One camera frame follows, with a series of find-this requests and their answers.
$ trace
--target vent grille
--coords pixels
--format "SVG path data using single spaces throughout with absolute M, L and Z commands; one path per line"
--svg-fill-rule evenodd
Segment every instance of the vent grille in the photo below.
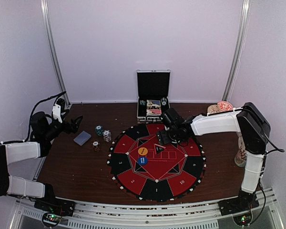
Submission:
M 146 227 L 115 227 L 115 226 L 101 226 L 90 223 L 78 222 L 75 220 L 69 220 L 68 228 L 71 229 L 144 229 Z M 153 229 L 219 229 L 217 220 L 209 221 L 206 223 L 195 223 L 187 226 L 178 227 L 152 227 Z
M 36 212 L 34 210 L 30 210 L 30 209 L 24 209 L 23 210 L 23 215 L 28 216 L 30 218 L 34 218 L 34 219 L 41 219 L 42 218 L 42 214 L 39 212 Z

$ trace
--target poker chip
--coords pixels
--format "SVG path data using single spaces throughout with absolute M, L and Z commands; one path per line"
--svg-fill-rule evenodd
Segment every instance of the poker chip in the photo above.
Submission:
M 165 106 L 167 104 L 166 98 L 162 98 L 160 101 L 162 106 Z
M 148 160 L 147 160 L 147 158 L 144 157 L 144 156 L 141 156 L 141 157 L 139 157 L 139 159 L 138 159 L 138 164 L 141 165 L 141 166 L 146 165 L 147 162 L 148 162 Z
M 103 132 L 103 137 L 105 142 L 110 142 L 111 141 L 111 132 L 109 130 L 105 130 Z
M 100 151 L 100 149 L 101 149 L 101 145 L 100 145 L 100 143 L 98 141 L 93 142 L 92 143 L 92 147 L 93 147 L 93 150 L 95 152 Z
M 141 147 L 138 149 L 138 154 L 140 154 L 141 156 L 145 156 L 148 153 L 148 149 L 146 149 L 145 147 Z
M 101 125 L 97 125 L 95 127 L 95 132 L 96 132 L 97 136 L 102 136 L 103 132 L 104 132 L 103 127 Z

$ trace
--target metal pole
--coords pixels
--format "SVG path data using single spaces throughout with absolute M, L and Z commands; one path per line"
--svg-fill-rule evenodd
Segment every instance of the metal pole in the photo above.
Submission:
M 49 9 L 48 9 L 48 1 L 47 0 L 41 0 L 41 11 L 42 11 L 42 17 L 44 20 L 44 25 L 46 28 L 46 32 L 48 35 L 48 42 L 50 46 L 50 51 L 51 51 L 51 57 L 52 57 L 52 62 L 55 70 L 55 74 L 57 77 L 57 81 L 59 84 L 60 90 L 66 91 L 65 85 L 63 83 L 63 79 L 61 76 L 61 69 L 59 67 L 58 59 L 57 59 L 57 53 L 55 50 L 55 45 L 54 45 L 54 39 L 53 39 L 53 34 L 52 34 L 52 29 L 51 29 L 51 22 L 50 22 L 50 15 L 49 15 Z M 66 101 L 67 106 L 70 106 L 70 101 L 68 98 L 67 93 L 64 95 L 64 99 Z
M 232 66 L 229 74 L 229 78 L 225 87 L 225 92 L 222 100 L 227 101 L 232 92 L 233 85 L 235 82 L 238 66 L 239 66 L 239 58 L 242 52 L 242 47 L 244 44 L 245 32 L 248 25 L 248 16 L 250 9 L 250 0 L 243 0 L 243 9 L 242 15 L 239 23 L 238 37 L 235 46 L 235 53 L 232 61 Z

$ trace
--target chip stack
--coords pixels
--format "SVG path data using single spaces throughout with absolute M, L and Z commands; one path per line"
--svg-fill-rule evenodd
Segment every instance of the chip stack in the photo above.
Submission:
M 101 145 L 100 145 L 100 143 L 98 141 L 93 142 L 92 143 L 92 147 L 93 147 L 93 150 L 95 152 L 100 151 L 100 149 L 101 149 Z
M 162 98 L 160 101 L 161 101 L 162 106 L 165 106 L 167 104 L 166 98 Z
M 95 127 L 95 132 L 96 132 L 97 136 L 102 136 L 103 132 L 104 132 L 103 127 L 101 125 L 97 125 Z
M 105 130 L 103 133 L 104 141 L 110 142 L 111 141 L 111 132 L 109 130 Z

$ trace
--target metal base platform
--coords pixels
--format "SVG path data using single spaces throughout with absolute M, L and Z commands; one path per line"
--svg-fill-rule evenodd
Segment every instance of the metal base platform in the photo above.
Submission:
M 271 188 L 265 190 L 266 207 L 251 229 L 283 229 L 280 208 Z M 253 219 L 264 203 L 257 192 L 259 207 L 252 210 Z M 222 216 L 218 201 L 175 205 L 109 205 L 75 201 L 73 217 L 63 217 L 57 229 L 233 229 L 241 228 L 233 221 L 233 215 Z M 34 208 L 27 199 L 17 201 L 10 229 L 43 229 L 43 211 Z

